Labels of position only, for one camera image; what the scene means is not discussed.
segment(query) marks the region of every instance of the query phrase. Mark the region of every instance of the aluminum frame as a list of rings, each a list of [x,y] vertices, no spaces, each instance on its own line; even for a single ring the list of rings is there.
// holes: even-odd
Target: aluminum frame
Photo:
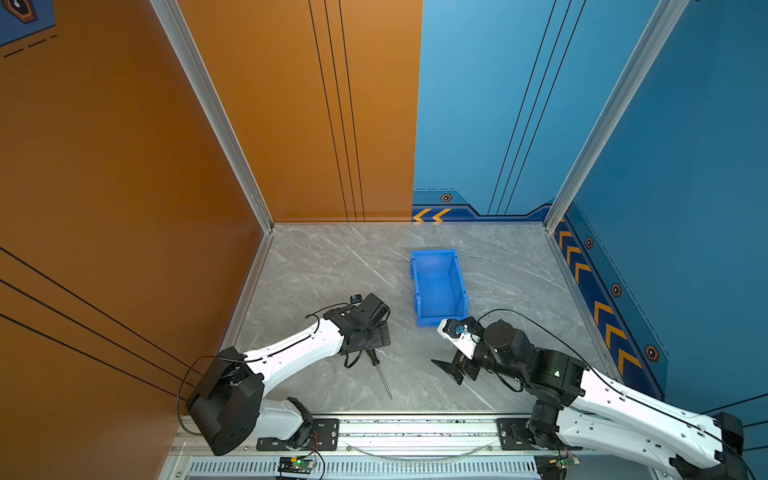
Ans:
[[[203,62],[200,51],[197,50],[192,33],[190,32],[184,15],[176,0],[150,0],[160,24],[165,30],[171,46],[181,63],[184,73],[192,85],[192,88],[203,108],[211,128],[219,140],[232,171],[235,173],[240,188],[248,199],[248,204],[259,221],[261,230],[266,234],[272,231],[274,221],[266,206],[264,197],[256,183],[256,178],[250,169],[243,148],[237,140],[234,128],[230,123],[227,112],[216,92],[214,82],[211,80],[208,70]]]
[[[595,122],[592,131],[584,142],[581,152],[568,172],[552,208],[549,209],[544,226],[549,233],[557,228],[560,219],[565,215],[584,180],[589,175],[594,162],[603,151],[608,138],[614,133],[624,111],[632,101],[637,89],[643,83],[645,75],[654,64],[659,51],[666,43],[670,33],[683,14],[689,0],[660,0],[648,25],[643,30],[640,40],[635,45],[624,70],[621,72],[611,96],[603,107],[603,111]]]

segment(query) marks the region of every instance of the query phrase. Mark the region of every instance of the orange wall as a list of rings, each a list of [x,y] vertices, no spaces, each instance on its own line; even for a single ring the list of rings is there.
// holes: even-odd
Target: orange wall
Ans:
[[[420,0],[179,3],[275,221],[410,219]]]
[[[185,363],[215,353],[258,223],[150,3],[56,2],[55,14],[0,50],[0,247]],[[2,251],[0,279],[186,371]],[[0,313],[179,386],[3,284]],[[177,429],[169,393],[3,318],[0,378],[0,478],[155,478]]]

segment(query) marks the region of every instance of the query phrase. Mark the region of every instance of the metal base plate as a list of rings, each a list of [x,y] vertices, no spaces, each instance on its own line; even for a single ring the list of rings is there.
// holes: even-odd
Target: metal base plate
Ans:
[[[525,428],[527,419],[497,419],[498,440],[502,450],[535,450],[533,435]]]
[[[319,452],[336,450],[339,437],[338,419],[314,419],[312,421],[312,431],[317,434],[317,450]],[[313,442],[314,437],[310,437],[310,441],[302,450],[313,449],[315,446]],[[290,448],[282,440],[263,438],[259,439],[256,443],[256,450],[260,452],[288,452],[295,449]]]

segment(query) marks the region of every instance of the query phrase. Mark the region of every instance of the blue wall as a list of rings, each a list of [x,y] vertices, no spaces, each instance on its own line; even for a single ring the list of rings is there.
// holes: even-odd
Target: blue wall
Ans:
[[[576,197],[694,411],[768,392],[766,25],[768,2],[692,0]],[[768,398],[728,411],[762,421]],[[746,457],[768,477],[768,450]]]
[[[482,215],[551,201],[656,4],[425,0],[415,190],[455,190]]]

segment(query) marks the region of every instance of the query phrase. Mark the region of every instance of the black mounting bracket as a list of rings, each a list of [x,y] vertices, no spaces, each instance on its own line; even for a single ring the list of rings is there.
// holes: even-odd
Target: black mounting bracket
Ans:
[[[339,443],[339,420],[338,419],[313,419],[312,433],[317,434],[317,451],[331,452],[336,450]],[[315,448],[315,437],[310,436],[307,443],[301,447],[302,450],[311,450]],[[260,452],[288,452],[296,450],[289,446],[283,440],[265,437],[259,439],[256,443],[256,450]]]

